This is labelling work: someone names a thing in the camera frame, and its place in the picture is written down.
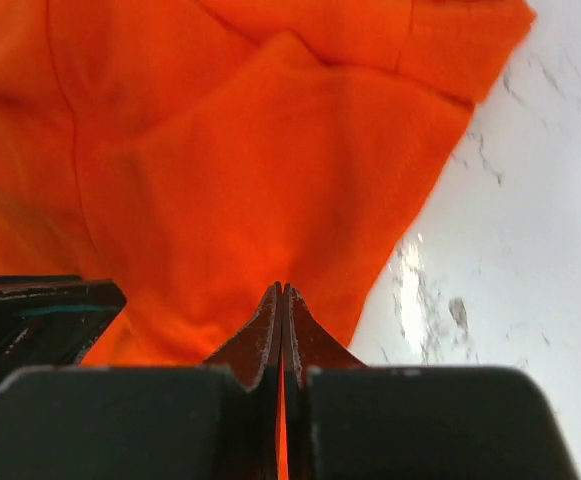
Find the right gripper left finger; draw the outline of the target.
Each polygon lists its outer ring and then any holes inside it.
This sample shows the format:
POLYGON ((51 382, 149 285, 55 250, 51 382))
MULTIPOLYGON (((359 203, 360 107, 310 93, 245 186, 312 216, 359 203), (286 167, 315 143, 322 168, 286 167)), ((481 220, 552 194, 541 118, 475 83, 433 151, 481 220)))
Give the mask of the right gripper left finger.
POLYGON ((11 372, 0 479, 275 478, 280 294, 197 366, 11 372))

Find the orange t shirt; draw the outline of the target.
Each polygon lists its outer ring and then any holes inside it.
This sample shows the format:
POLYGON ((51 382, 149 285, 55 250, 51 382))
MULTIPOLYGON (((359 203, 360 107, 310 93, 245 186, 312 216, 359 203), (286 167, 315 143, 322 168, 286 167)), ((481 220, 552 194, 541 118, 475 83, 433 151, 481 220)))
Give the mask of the orange t shirt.
POLYGON ((0 274, 113 278, 95 364, 194 362, 299 288, 342 342, 523 1, 0 1, 0 274))

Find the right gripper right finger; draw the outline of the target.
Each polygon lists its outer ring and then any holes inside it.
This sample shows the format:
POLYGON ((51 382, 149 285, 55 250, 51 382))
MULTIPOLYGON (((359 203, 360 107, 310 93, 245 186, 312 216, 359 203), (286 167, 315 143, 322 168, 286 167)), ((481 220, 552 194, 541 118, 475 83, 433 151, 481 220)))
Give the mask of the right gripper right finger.
POLYGON ((283 291, 294 479, 573 479, 541 389, 490 366, 370 367, 283 291))

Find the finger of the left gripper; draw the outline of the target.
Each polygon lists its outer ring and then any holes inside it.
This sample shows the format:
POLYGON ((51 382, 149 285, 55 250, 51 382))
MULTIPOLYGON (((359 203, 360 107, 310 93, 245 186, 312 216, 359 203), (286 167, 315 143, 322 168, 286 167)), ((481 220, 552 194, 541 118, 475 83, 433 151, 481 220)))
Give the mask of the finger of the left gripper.
POLYGON ((0 383, 21 367, 79 363, 125 305, 111 280, 0 275, 0 383))

